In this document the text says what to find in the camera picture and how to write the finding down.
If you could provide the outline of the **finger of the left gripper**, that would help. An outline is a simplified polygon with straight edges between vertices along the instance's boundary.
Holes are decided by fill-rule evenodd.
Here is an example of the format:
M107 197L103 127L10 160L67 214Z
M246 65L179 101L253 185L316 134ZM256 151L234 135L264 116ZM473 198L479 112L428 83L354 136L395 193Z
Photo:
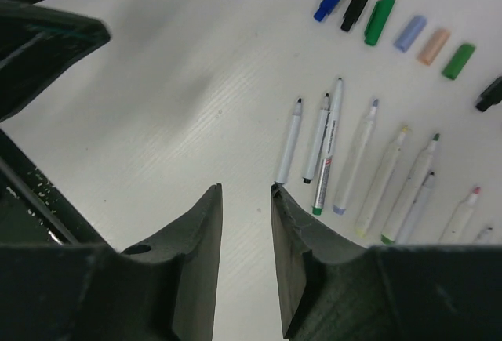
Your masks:
M109 41L101 20L1 0L1 119L19 113L69 67Z

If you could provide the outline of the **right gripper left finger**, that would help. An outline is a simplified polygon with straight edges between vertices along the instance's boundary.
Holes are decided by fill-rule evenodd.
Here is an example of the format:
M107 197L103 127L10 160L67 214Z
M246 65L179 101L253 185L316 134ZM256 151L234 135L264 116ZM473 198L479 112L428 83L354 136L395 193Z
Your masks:
M212 339L222 225L215 184L122 252L104 243L2 245L2 339Z

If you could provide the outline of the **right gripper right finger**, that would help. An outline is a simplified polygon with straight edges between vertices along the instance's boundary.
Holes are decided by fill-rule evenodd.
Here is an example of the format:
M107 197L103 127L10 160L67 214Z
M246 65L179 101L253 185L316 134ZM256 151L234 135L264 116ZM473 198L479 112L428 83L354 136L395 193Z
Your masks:
M498 340L497 245L363 248L271 187L271 228L287 340Z

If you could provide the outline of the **green capped marker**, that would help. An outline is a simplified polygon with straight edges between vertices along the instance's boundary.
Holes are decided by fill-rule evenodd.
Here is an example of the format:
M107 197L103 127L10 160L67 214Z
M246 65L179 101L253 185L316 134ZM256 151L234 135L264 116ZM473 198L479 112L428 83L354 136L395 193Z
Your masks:
M413 201L431 169L439 140L440 134L436 133L428 145L417 155L381 231L380 240L385 245L393 244L396 241Z

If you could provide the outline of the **black marker pen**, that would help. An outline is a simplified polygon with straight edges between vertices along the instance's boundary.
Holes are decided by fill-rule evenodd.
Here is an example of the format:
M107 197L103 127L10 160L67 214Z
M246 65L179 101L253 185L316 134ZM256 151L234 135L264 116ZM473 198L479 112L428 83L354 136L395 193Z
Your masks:
M322 141L325 134L327 118L329 115L329 104L330 95L329 93L326 93L322 99L320 111L318 113L318 119L315 124L313 138L311 139L309 154L307 156L306 165L304 167L303 182L306 184L310 184L315 177L319 155L322 148Z

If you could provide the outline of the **black pen cap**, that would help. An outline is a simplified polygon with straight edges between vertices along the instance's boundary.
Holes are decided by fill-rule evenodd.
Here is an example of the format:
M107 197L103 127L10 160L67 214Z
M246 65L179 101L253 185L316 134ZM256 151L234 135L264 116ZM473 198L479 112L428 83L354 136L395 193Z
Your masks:
M479 95L475 108L486 112L491 106L497 105L502 99L502 77L499 76Z
M362 15L366 4L369 0L351 0L343 16L340 29L344 32L349 32L357 23L359 17Z

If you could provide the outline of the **green pen cap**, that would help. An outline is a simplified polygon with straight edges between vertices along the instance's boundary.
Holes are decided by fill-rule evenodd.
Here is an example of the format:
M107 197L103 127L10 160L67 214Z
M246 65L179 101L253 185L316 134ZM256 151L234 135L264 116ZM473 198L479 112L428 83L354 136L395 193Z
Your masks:
M364 43L375 46L384 30L396 0L378 0L364 31Z
M442 70L442 76L449 80L455 80L464 69L467 62L476 50L476 45L466 42L461 44L451 56L449 62Z

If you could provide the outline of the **pastel pink highlighter cap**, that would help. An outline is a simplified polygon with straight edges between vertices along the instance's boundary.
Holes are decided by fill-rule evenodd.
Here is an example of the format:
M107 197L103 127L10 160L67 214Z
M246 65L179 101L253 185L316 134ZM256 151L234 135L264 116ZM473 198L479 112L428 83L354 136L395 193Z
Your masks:
M436 29L418 54L417 60L424 65L431 65L448 41L450 35L451 32L448 29L442 27Z

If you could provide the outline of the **pastel purple highlighter cap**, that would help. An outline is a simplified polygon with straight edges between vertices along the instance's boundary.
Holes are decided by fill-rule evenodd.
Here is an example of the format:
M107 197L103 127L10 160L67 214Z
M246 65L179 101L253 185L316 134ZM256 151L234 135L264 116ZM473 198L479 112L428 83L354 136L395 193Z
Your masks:
M426 25L425 16L415 15L395 40L394 47L402 53L407 52Z

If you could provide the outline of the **pink capped marker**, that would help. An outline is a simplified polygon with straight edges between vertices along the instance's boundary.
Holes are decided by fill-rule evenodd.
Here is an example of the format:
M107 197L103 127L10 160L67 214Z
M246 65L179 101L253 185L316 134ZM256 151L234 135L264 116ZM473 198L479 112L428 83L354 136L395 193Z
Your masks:
M481 187L477 186L462 202L459 203L451 215L449 222L446 224L441 237L439 238L440 244L455 244L460 240L465 228L475 212L475 206L480 193Z

